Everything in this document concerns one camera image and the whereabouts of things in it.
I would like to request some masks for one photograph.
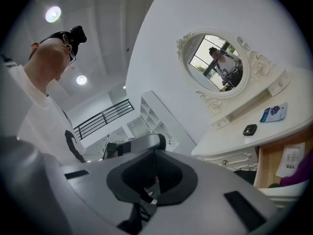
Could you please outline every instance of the white wall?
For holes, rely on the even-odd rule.
[[[312,66],[302,35],[276,0],[155,0],[134,46],[127,95],[139,111],[141,94],[152,90],[195,143],[209,128],[209,112],[181,73],[176,40],[203,28],[241,36],[281,65]]]
[[[111,107],[113,105],[109,94],[106,93],[98,93],[93,97],[89,98],[88,100],[82,102],[78,106],[74,107],[73,109],[66,112],[68,117],[70,118],[73,127],[81,124],[82,122],[86,121],[90,117],[94,116],[95,114]],[[118,119],[108,123],[104,127],[96,130],[89,136],[85,137],[81,140],[82,145],[86,148],[95,142],[99,141],[108,133],[115,131],[116,129],[123,127],[123,129],[128,128],[126,123],[132,121],[133,119],[137,118],[139,113],[135,111],[131,111]]]
[[[127,141],[128,140],[128,136],[127,136],[123,127],[118,128],[117,130],[115,130],[112,133],[116,134],[116,141]]]
[[[72,108],[66,114],[72,121],[73,127],[86,121],[88,118],[98,114],[99,112],[111,107],[113,104],[108,94],[98,93],[93,97],[85,100],[81,104]]]
[[[119,84],[118,86],[114,87],[109,92],[109,96],[113,105],[128,98],[126,94],[126,90],[123,89],[124,86],[125,86],[125,83]]]
[[[127,138],[129,138],[129,139],[134,138],[134,135],[133,135],[132,131],[129,129],[129,127],[127,126],[127,124],[123,124],[122,127],[124,129],[124,132],[125,132]]]
[[[118,119],[108,123],[108,125],[105,125],[104,127],[96,130],[91,135],[83,138],[81,140],[81,143],[86,148],[86,147],[92,145],[93,143],[97,142],[101,138],[103,138],[105,135],[115,131],[116,129],[118,129],[120,127],[127,128],[127,126],[125,126],[125,123],[128,123],[128,122],[134,120],[138,116],[139,116],[139,114],[136,111],[131,111],[131,112],[119,117]]]

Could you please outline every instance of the paper sheet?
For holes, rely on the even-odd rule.
[[[305,143],[285,146],[282,159],[275,174],[277,177],[289,177],[297,171],[299,163],[304,158],[304,147]]]

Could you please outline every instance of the ceiling light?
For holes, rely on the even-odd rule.
[[[55,7],[48,9],[47,13],[45,14],[45,19],[49,23],[53,23],[58,20],[60,15],[61,15],[61,9],[55,6]]]
[[[76,78],[76,82],[79,84],[79,85],[83,85],[83,84],[86,84],[87,82],[87,79],[85,76],[78,76]]]

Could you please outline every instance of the dressing table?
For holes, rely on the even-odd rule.
[[[238,52],[244,72],[237,87],[219,92],[192,75],[188,67],[190,53],[195,48],[194,39],[201,35],[225,39]],[[251,50],[241,37],[210,29],[183,36],[177,41],[177,48],[183,73],[198,88],[195,93],[203,98],[211,116],[209,130],[191,154],[232,171],[257,171],[254,186],[275,200],[277,206],[283,207],[297,199],[305,182],[268,187],[280,182],[275,173],[285,145],[305,142],[306,154],[313,149],[313,72],[281,67]],[[288,104],[284,119],[260,122],[265,109],[283,103]],[[244,136],[243,131],[249,124],[256,124],[257,130],[253,136]]]

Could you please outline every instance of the wooden cabinet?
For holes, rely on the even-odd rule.
[[[305,155],[313,149],[313,125],[279,139],[260,146],[259,163],[254,186],[268,188],[273,183],[280,183],[281,178],[275,176],[283,155],[285,145],[305,142]]]
[[[313,149],[313,125],[285,138],[260,146],[254,186],[273,200],[277,207],[283,208],[298,200],[307,185],[307,182],[302,182],[287,187],[268,188],[271,184],[279,184],[281,181],[281,178],[275,176],[275,173],[279,167],[285,145],[302,142],[305,142],[306,156]]]

